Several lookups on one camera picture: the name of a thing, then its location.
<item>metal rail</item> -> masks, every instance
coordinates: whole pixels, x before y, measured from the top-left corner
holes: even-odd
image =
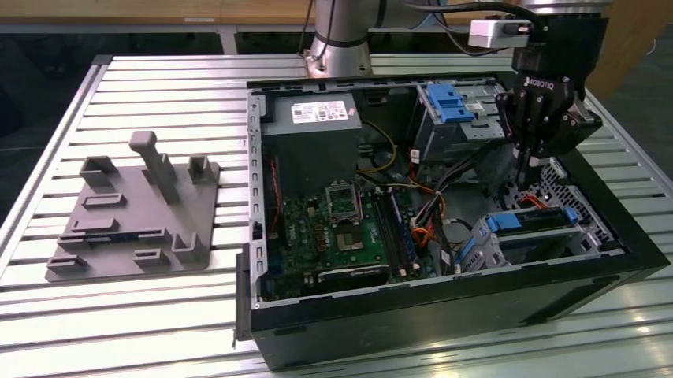
[[[507,57],[373,55],[373,73],[508,70]],[[673,364],[673,269],[620,287],[559,321],[405,350],[266,372],[233,346],[234,254],[246,241],[246,80],[304,75],[292,55],[116,57],[89,71],[51,149],[2,227],[0,376],[651,376]],[[673,257],[673,186],[594,98],[606,126],[579,150]],[[47,283],[45,261],[81,188],[86,155],[141,163],[125,141],[150,128],[173,163],[220,163],[212,259],[197,273]]]

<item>blue plastic latch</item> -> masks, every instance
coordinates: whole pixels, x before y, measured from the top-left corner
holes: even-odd
[[[495,232],[496,230],[499,230],[500,228],[497,227],[496,225],[496,222],[492,218],[485,218],[485,224],[487,224],[487,227],[488,229],[491,230],[491,232]]]
[[[496,225],[501,230],[519,228],[521,226],[521,222],[517,221],[516,214],[513,213],[495,214],[492,218],[495,218]]]
[[[566,215],[570,224],[574,226],[579,221],[579,216],[576,215],[576,211],[571,207],[566,207]]]
[[[473,120],[473,114],[464,107],[463,97],[451,84],[428,84],[428,98],[444,124]]]
[[[459,264],[460,261],[464,259],[464,256],[467,256],[467,253],[469,252],[469,250],[472,250],[475,244],[476,243],[473,242],[473,238],[471,238],[467,244],[464,245],[464,248],[461,249],[457,258],[455,259],[456,264]]]

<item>yellow wire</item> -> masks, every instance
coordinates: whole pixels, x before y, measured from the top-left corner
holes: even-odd
[[[409,183],[375,183],[372,180],[369,180],[367,177],[357,175],[357,177],[371,183],[375,187],[416,187],[415,185],[411,185]]]
[[[419,187],[420,189],[423,189],[427,193],[433,193],[433,190],[429,189],[428,187],[424,187],[423,185],[420,185],[419,183],[416,183],[413,180],[411,180],[411,182],[413,183],[413,185],[416,187]],[[443,214],[445,213],[445,200],[443,199],[443,195],[439,196],[439,201],[441,201],[441,219],[443,219]]]
[[[388,140],[389,142],[389,147],[392,148],[392,156],[389,157],[389,160],[388,162],[381,165],[380,167],[377,168],[368,168],[368,169],[360,169],[357,172],[363,172],[363,173],[373,173],[373,172],[380,172],[383,171],[387,167],[389,167],[389,165],[392,165],[392,163],[395,162],[395,159],[397,158],[397,147],[395,146],[395,143],[392,141],[392,138],[389,138],[389,135],[388,133],[385,133],[383,131],[383,129],[373,123],[373,122],[369,122],[367,120],[363,120],[361,121],[363,124],[367,124],[368,126],[371,126],[373,129],[376,129],[376,131],[380,133],[381,136],[385,137],[385,139]]]

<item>wooden surface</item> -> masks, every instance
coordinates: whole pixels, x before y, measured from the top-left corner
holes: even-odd
[[[216,22],[221,0],[0,0],[0,22],[178,24]]]
[[[615,0],[606,15],[610,24],[602,56],[586,82],[599,99],[619,87],[673,21],[673,0]]]
[[[306,0],[0,0],[0,23],[301,24],[305,7]],[[604,50],[587,81],[598,98],[619,87],[644,56],[673,19],[673,0],[614,0],[606,15]],[[447,20],[465,24],[483,16],[452,13]]]
[[[0,22],[302,24],[306,6],[306,0],[0,0]],[[485,14],[453,13],[447,20],[465,24]]]

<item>power supply label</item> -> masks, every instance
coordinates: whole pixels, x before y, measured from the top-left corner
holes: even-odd
[[[343,101],[304,102],[292,105],[292,123],[294,124],[347,119],[348,114]]]

